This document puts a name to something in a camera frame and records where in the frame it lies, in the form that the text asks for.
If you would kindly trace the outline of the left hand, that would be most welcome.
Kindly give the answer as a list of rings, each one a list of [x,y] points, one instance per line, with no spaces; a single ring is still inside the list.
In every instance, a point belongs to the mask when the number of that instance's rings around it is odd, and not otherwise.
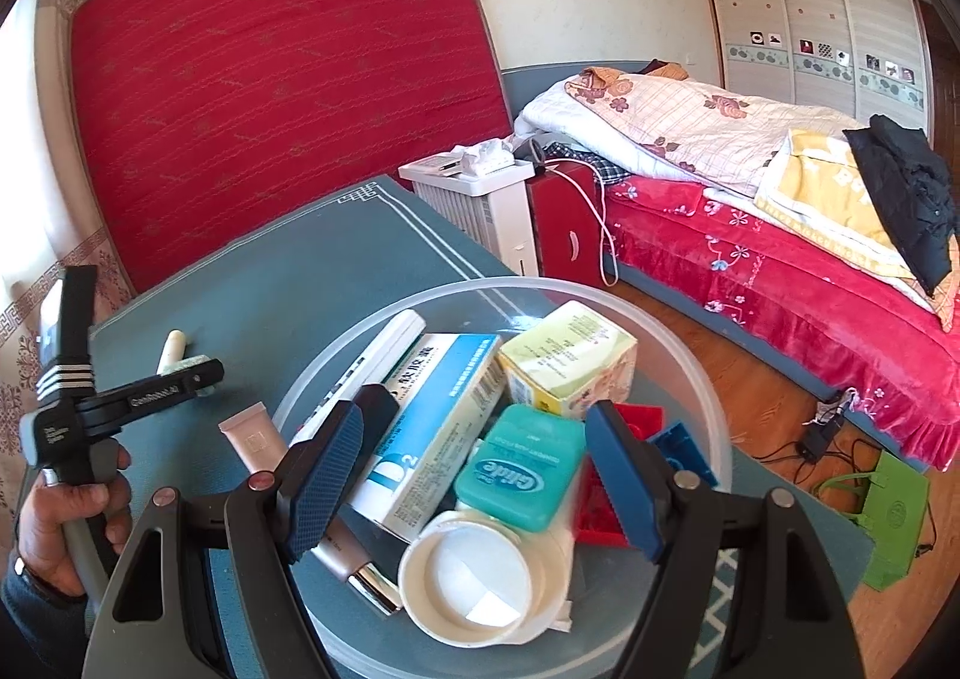
[[[68,552],[65,526],[104,516],[107,544],[114,554],[122,552],[132,531],[132,493],[124,477],[130,454],[124,447],[117,448],[116,461],[119,472],[109,484],[46,484],[39,477],[21,508],[18,552],[5,580],[5,593],[28,590],[44,603],[85,598],[85,583]]]

